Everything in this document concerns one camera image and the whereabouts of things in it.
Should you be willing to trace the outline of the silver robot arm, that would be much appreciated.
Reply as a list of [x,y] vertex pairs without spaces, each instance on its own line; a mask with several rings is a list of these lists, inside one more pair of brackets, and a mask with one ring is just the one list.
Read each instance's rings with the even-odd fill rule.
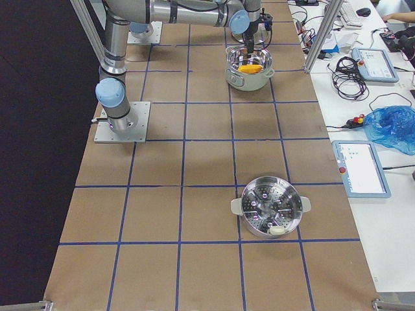
[[128,36],[145,38],[153,22],[228,27],[240,34],[249,54],[260,22],[260,1],[105,1],[104,57],[95,88],[110,131],[129,133],[139,117],[126,96],[125,56]]

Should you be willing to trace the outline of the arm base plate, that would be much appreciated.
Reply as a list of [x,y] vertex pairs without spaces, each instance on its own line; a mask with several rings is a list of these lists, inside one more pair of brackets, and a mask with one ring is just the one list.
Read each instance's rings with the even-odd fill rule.
[[149,24],[130,23],[128,33],[128,45],[157,45],[161,40],[161,31],[163,23],[161,21],[153,21]]
[[97,121],[95,143],[145,143],[147,138],[150,102],[130,102],[130,111],[122,119],[111,119],[104,109]]

